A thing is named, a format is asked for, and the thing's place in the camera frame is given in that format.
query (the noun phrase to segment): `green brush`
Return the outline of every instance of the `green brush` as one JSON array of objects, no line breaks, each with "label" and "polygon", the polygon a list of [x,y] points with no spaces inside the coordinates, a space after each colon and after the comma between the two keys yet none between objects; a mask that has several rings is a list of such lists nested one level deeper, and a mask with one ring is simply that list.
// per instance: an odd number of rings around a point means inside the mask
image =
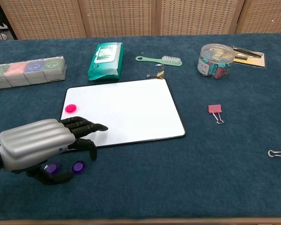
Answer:
[{"label": "green brush", "polygon": [[182,65],[182,61],[180,58],[171,57],[171,56],[163,56],[161,59],[152,59],[143,56],[137,56],[135,60],[139,62],[158,62],[160,64],[177,66],[177,67]]}]

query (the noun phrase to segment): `pink magnet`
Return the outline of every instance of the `pink magnet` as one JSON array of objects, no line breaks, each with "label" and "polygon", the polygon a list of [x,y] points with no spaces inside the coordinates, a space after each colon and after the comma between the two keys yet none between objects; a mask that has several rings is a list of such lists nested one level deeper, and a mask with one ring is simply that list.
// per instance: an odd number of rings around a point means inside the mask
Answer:
[{"label": "pink magnet", "polygon": [[221,107],[221,105],[209,105],[207,110],[208,110],[208,112],[210,114],[212,114],[212,113],[221,113],[222,112],[222,107]]},{"label": "pink magnet", "polygon": [[74,104],[69,104],[69,105],[66,106],[65,111],[66,111],[67,113],[74,113],[74,112],[76,111],[76,109],[77,109],[77,106],[76,106],[76,105],[74,105]]}]

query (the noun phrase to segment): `brush bristles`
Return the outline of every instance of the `brush bristles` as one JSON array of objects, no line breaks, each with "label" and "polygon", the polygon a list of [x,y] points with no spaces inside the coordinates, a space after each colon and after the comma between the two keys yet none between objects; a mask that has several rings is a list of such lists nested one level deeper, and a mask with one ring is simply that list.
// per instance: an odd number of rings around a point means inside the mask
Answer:
[{"label": "brush bristles", "polygon": [[181,63],[180,58],[171,57],[171,56],[163,56],[162,61],[163,61],[163,63],[166,63],[166,64],[176,64],[176,65],[178,65],[178,64]]}]

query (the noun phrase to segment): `purple magnet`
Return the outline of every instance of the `purple magnet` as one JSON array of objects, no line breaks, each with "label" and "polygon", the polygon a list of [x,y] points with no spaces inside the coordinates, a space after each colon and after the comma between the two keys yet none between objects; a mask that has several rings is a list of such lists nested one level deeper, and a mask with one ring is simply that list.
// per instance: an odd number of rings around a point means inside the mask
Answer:
[{"label": "purple magnet", "polygon": [[83,161],[77,161],[74,163],[74,165],[71,167],[71,170],[75,174],[83,173],[85,170],[85,163]]},{"label": "purple magnet", "polygon": [[52,163],[45,167],[45,171],[49,174],[55,175],[59,172],[60,165],[58,163]]}]

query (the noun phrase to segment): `brush handle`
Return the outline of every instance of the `brush handle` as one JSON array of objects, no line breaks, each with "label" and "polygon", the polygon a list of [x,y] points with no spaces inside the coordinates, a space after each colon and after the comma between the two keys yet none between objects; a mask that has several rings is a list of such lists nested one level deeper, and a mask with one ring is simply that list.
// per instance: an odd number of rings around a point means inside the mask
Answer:
[{"label": "brush handle", "polygon": [[162,64],[162,59],[152,59],[152,58],[147,58],[147,57],[143,57],[143,56],[137,56],[135,58],[136,61],[139,62],[158,62]]}]

